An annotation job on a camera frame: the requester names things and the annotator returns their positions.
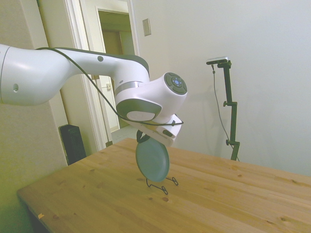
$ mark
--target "wall outlet plate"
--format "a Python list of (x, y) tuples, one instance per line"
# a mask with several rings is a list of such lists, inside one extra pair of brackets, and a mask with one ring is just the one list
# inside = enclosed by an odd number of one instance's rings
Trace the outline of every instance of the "wall outlet plate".
[(151, 35), (151, 30), (150, 30), (150, 22), (149, 22), (149, 19), (144, 19), (142, 21), (142, 25), (144, 27), (144, 34), (145, 36), (148, 36), (148, 35)]

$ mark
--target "plate stand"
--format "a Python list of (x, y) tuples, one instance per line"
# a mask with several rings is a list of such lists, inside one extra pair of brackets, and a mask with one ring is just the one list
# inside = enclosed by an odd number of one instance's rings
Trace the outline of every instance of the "plate stand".
[[(171, 179), (166, 177), (166, 179), (167, 179), (167, 180), (170, 180), (170, 181), (173, 181), (174, 184), (175, 184), (176, 186), (178, 186), (178, 181), (175, 179), (175, 177), (172, 177)], [(155, 185), (153, 185), (153, 184), (148, 184), (148, 179), (147, 179), (147, 178), (146, 178), (146, 183), (147, 183), (147, 186), (148, 186), (149, 188), (150, 188), (151, 186), (153, 186), (153, 187), (156, 187), (156, 188), (158, 188), (158, 189), (161, 189), (166, 195), (168, 195), (168, 193), (169, 193), (169, 192), (166, 190), (166, 188), (165, 188), (164, 186), (158, 187), (158, 186), (155, 186)]]

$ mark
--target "wood grain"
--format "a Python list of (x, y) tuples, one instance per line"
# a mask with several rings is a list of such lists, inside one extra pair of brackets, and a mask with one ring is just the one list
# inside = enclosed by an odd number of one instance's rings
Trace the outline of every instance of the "wood grain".
[(311, 177), (168, 148), (165, 195), (125, 139), (18, 191), (52, 233), (311, 233)]

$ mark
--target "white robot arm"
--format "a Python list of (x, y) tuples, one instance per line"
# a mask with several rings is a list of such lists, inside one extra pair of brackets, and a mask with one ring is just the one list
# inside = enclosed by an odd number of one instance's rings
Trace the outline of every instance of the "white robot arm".
[(147, 63), (137, 56), (58, 48), (24, 50), (0, 45), (0, 103), (37, 105), (50, 100), (66, 80), (82, 71), (110, 76), (117, 112), (129, 124), (170, 146), (182, 121), (175, 115), (187, 96), (185, 82), (166, 73), (149, 81)]

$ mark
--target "plate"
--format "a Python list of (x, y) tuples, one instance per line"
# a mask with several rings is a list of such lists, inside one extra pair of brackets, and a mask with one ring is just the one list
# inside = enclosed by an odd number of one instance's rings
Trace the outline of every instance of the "plate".
[(170, 169), (170, 158), (166, 147), (153, 138), (138, 143), (136, 162), (141, 173), (153, 182), (163, 181)]

